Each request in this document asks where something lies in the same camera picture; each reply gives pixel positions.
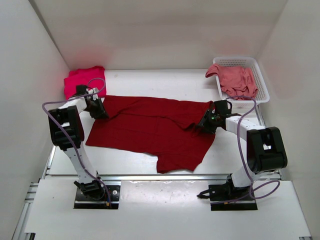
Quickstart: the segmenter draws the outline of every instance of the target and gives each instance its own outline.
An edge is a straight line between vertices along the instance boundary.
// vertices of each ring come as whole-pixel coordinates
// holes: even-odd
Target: bright pink fabric
[[[218,75],[221,90],[230,97],[247,96],[255,98],[258,88],[255,83],[254,75],[251,68],[243,68],[242,66],[220,66],[213,64],[207,70],[205,77]],[[238,97],[238,100],[248,100],[244,97]]]
[[[103,66],[94,66],[88,69],[77,69],[75,71],[70,71],[69,76],[64,79],[64,95],[65,99],[69,99],[72,95],[76,93],[77,85],[87,85],[91,79],[105,78],[105,68]],[[94,80],[90,83],[91,88],[98,88],[99,90],[104,86],[101,80]],[[107,87],[105,87],[98,96],[103,98],[107,94]]]

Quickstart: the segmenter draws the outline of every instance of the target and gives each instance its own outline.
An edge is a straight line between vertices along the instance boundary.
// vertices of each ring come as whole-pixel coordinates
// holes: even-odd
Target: white tabletop
[[[294,186],[282,181],[254,211],[210,211],[207,181],[122,181],[118,210],[73,209],[72,179],[39,183],[25,228],[35,240],[298,240],[310,236]],[[268,193],[268,185],[256,196]]]
[[[186,70],[113,70],[105,71],[107,94],[116,96],[145,96],[208,102],[220,100],[217,83],[205,78],[206,69]],[[88,112],[80,114],[85,142],[94,123]],[[255,113],[248,119],[258,124]],[[246,143],[241,140],[244,153]],[[85,146],[85,151],[100,175],[156,174],[158,158],[112,148]],[[241,167],[238,144],[233,133],[218,129],[215,140],[194,174],[230,174]],[[174,174],[190,174],[181,170]],[[57,148],[50,175],[76,175],[69,158]]]

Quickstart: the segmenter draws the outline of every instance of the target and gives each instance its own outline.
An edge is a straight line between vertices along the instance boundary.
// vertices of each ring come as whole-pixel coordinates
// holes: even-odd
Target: cable
[[[213,204],[224,204],[224,203],[236,202],[238,200],[246,198],[247,196],[250,196],[250,198],[252,198],[253,200],[263,199],[263,198],[268,197],[271,194],[273,194],[280,186],[280,181],[279,180],[271,180],[271,181],[268,181],[268,182],[265,182],[265,183],[261,184],[260,186],[256,187],[255,189],[253,188],[254,187],[254,180],[250,176],[249,171],[247,169],[245,157],[244,157],[244,154],[243,154],[243,151],[242,151],[242,147],[241,147],[241,143],[240,143],[240,125],[241,125],[241,121],[244,119],[244,117],[247,116],[249,113],[251,113],[253,110],[256,109],[257,102],[256,102],[256,100],[254,98],[249,97],[249,96],[230,96],[230,97],[227,97],[226,99],[235,99],[235,98],[247,98],[247,99],[250,99],[250,100],[252,100],[254,102],[254,106],[239,118],[239,121],[238,121],[238,124],[237,124],[237,127],[236,127],[236,137],[237,137],[237,142],[238,142],[238,148],[239,148],[241,161],[242,161],[242,164],[243,164],[243,167],[244,167],[244,171],[245,171],[247,177],[250,179],[251,184],[250,184],[250,187],[249,187],[249,193],[248,194],[246,194],[246,195],[244,195],[242,197],[239,197],[239,198],[232,199],[232,200],[212,202],[211,203],[212,205]],[[272,183],[277,183],[277,185],[275,186],[275,188],[272,191],[270,191],[269,193],[267,193],[267,194],[265,194],[263,196],[258,196],[258,197],[253,196],[254,191],[256,191],[256,190],[258,190],[258,189],[260,189],[260,188],[262,188],[262,187],[264,187],[264,186],[266,186],[268,184],[272,184]]]
[[[80,154],[79,154],[79,151],[77,149],[77,146],[75,145],[74,141],[71,139],[70,135],[67,133],[67,131],[61,126],[61,124],[50,114],[50,112],[46,109],[46,105],[50,105],[50,104],[62,104],[62,103],[67,103],[67,102],[70,102],[72,100],[75,100],[75,99],[79,99],[79,98],[83,98],[83,97],[90,97],[90,96],[93,96],[93,95],[96,95],[98,93],[100,93],[105,87],[106,87],[106,82],[103,78],[100,78],[100,77],[95,77],[93,79],[91,79],[87,84],[89,85],[92,81],[94,80],[101,80],[103,81],[103,87],[98,91],[98,92],[94,92],[94,93],[88,93],[88,94],[84,94],[84,95],[81,95],[81,96],[75,96],[73,98],[70,98],[68,100],[63,100],[63,101],[48,101],[48,102],[44,102],[42,104],[42,109],[43,111],[49,116],[49,118],[57,125],[57,127],[63,132],[63,134],[66,136],[66,138],[69,140],[69,142],[71,143],[72,147],[74,148],[75,150],[75,154],[79,160],[79,163],[81,165],[81,167],[83,168],[83,170],[85,171],[86,174],[88,174],[91,178],[93,178],[94,180],[98,181],[99,183],[101,183],[103,185],[103,188],[108,196],[108,199],[107,201],[109,202],[110,204],[110,207],[111,207],[111,197],[110,197],[110,193],[109,193],[109,190],[108,190],[108,187],[106,186],[106,184],[100,180],[99,178],[93,176],[87,169],[86,169],[86,166],[84,165],[84,163],[82,162],[81,160],[81,157],[80,157]]]

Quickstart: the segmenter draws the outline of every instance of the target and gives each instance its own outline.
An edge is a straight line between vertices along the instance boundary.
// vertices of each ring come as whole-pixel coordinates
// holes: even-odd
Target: white panel
[[[68,68],[28,1],[0,1],[0,32],[0,239],[8,240],[52,147],[41,104],[63,97]]]
[[[205,69],[191,70],[118,70],[106,71],[107,94],[118,96],[146,96],[177,100],[208,102],[219,100],[217,82],[205,78]],[[85,133],[85,142],[94,123],[88,112],[80,114]],[[255,113],[248,119],[258,124]],[[241,140],[246,149],[246,142]],[[93,167],[99,174],[156,174],[158,158],[104,147],[85,146]],[[236,135],[222,128],[217,130],[213,145],[195,174],[230,174],[242,166]],[[189,171],[174,171],[174,174],[189,174]],[[69,158],[57,148],[50,169],[51,175],[75,175]]]
[[[261,105],[268,125],[280,128],[308,226],[320,239],[320,1],[289,0],[261,57],[270,102]]]
[[[254,57],[287,0],[34,0],[70,68],[204,69]]]
[[[268,193],[273,186],[257,193]],[[293,185],[289,181],[256,211],[210,211],[196,195],[206,181],[121,183],[118,210],[73,209],[72,180],[42,180],[25,228],[35,240],[298,240],[310,236]]]

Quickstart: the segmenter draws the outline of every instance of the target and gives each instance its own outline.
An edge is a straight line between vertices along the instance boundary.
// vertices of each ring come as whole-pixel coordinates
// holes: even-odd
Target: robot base
[[[111,198],[111,207],[107,206],[105,198],[99,200],[85,196],[79,188],[76,189],[74,209],[118,209],[120,199],[120,185],[107,185]]]
[[[247,190],[242,190],[241,192],[229,193],[224,191],[222,185],[209,185],[210,201],[219,202],[227,201],[232,199],[237,199],[248,194],[249,187]],[[249,195],[241,200],[230,203],[220,203],[212,204],[211,211],[247,211],[247,210],[258,210],[256,200],[252,199]]]

